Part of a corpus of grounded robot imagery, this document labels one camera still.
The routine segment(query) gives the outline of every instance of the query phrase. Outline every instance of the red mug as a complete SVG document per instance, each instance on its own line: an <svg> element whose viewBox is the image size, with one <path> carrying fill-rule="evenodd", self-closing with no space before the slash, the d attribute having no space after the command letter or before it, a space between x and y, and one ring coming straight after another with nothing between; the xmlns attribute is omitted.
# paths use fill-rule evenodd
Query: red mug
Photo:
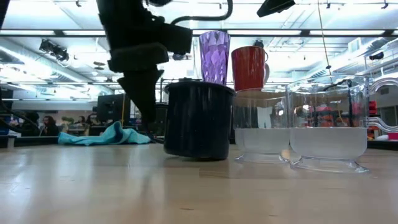
<svg viewBox="0 0 398 224"><path fill-rule="evenodd" d="M232 69L235 91L264 87L270 72L266 51L255 46L232 51Z"/></svg>

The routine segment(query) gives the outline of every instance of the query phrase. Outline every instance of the table surface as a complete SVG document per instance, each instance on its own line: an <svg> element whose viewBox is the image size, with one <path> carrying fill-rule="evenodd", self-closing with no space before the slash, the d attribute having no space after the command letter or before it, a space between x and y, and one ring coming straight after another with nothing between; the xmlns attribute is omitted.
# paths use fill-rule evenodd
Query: table surface
<svg viewBox="0 0 398 224"><path fill-rule="evenodd" d="M359 163L371 172L344 175L240 164L231 148L229 159L218 162L169 156L156 144L0 152L0 223L398 220L398 152L367 150Z"/></svg>

